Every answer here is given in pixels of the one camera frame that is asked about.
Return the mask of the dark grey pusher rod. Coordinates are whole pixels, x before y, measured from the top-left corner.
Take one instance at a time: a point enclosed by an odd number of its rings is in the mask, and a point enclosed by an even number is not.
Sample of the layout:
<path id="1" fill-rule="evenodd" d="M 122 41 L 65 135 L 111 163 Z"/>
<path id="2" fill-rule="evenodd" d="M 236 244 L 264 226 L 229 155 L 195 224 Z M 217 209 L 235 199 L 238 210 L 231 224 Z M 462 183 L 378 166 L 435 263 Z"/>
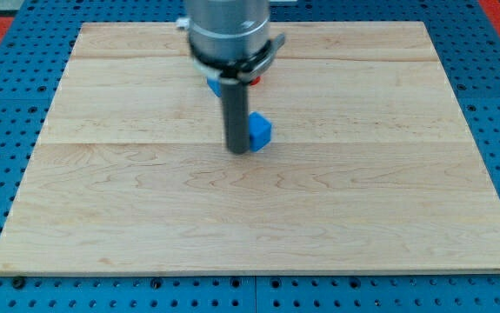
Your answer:
<path id="1" fill-rule="evenodd" d="M 241 155 L 250 149 L 247 85 L 233 78 L 219 80 L 226 147 Z"/>

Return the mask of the black tool clamp mount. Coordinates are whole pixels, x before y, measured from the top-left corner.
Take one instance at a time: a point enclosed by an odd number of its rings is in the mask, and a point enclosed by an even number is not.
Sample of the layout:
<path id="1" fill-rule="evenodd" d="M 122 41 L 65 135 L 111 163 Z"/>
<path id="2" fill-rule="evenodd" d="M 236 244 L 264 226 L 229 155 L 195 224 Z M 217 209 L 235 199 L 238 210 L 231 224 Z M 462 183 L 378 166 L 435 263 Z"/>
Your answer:
<path id="1" fill-rule="evenodd" d="M 205 77 L 217 81 L 220 79 L 236 79 L 249 84 L 260 77 L 273 64 L 277 52 L 284 46 L 285 40 L 285 34 L 281 33 L 274 39 L 268 39 L 256 54 L 229 61 L 206 56 L 193 43 L 190 43 L 190 56 L 195 68 L 202 72 Z"/>

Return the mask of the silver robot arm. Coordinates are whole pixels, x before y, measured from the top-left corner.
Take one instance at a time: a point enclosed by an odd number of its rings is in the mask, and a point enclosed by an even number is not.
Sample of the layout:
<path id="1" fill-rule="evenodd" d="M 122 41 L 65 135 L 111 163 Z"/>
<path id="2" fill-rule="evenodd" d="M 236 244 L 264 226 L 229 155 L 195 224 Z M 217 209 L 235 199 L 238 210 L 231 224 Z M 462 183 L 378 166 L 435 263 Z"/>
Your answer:
<path id="1" fill-rule="evenodd" d="M 250 150 L 248 86 L 273 64 L 285 44 L 270 37 L 268 0 L 185 0 L 176 27 L 187 33 L 190 57 L 205 77 L 218 83 L 226 148 Z"/>

